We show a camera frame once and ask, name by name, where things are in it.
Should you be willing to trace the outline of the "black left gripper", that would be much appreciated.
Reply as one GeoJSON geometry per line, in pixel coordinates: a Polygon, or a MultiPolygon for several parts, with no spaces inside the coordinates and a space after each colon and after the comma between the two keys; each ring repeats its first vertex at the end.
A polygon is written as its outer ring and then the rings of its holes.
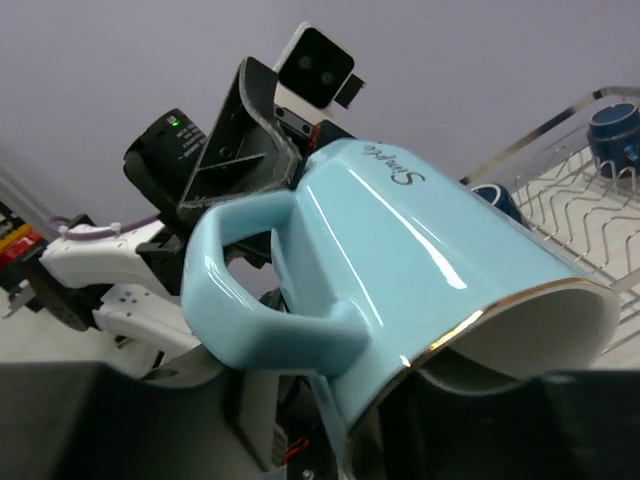
{"type": "Polygon", "coordinates": [[[126,150],[125,176],[159,210],[181,249],[212,205],[297,185],[303,156],[276,118],[277,83],[270,67],[247,57],[208,137],[173,109],[126,150]]]}

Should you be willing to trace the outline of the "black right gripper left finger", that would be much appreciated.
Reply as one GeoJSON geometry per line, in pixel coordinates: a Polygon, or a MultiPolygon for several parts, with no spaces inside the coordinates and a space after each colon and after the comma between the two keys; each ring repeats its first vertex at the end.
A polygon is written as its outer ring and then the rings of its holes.
{"type": "Polygon", "coordinates": [[[141,379],[96,362],[1,368],[5,479],[257,479],[278,378],[196,348],[141,379]]]}

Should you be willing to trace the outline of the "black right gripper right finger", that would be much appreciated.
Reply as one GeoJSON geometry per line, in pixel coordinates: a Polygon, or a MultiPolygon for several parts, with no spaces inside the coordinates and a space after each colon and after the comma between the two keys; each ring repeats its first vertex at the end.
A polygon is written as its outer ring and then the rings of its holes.
{"type": "Polygon", "coordinates": [[[354,479],[636,479],[639,373],[553,371],[485,392],[404,379],[355,429],[354,479]]]}

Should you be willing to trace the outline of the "light blue cup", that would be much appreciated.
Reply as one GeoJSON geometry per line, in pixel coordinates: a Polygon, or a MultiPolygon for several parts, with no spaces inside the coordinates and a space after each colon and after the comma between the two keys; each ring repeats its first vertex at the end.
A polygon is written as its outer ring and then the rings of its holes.
{"type": "Polygon", "coordinates": [[[306,374],[333,449],[450,348],[523,379],[584,368],[620,300],[552,245],[411,152],[340,139],[298,186],[210,208],[184,318],[223,364],[306,374]]]}

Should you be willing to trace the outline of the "dark blue mug front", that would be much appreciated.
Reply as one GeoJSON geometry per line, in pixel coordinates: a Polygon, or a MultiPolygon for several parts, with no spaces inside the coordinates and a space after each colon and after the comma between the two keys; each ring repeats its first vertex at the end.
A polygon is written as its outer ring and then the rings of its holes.
{"type": "Polygon", "coordinates": [[[513,197],[503,185],[488,183],[472,187],[471,190],[520,225],[528,227],[513,197]]]}

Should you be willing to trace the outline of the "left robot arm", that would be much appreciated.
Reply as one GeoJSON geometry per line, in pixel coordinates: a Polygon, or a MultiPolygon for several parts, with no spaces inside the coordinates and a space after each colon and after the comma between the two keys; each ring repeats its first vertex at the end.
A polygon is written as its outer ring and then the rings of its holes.
{"type": "Polygon", "coordinates": [[[200,217],[221,203],[294,188],[308,157],[344,135],[330,115],[304,112],[280,92],[278,74],[248,57],[210,132],[176,108],[154,120],[126,149],[123,170],[156,214],[107,227],[56,218],[57,236],[29,276],[47,309],[73,329],[106,331],[167,355],[193,349],[179,295],[200,217]]]}

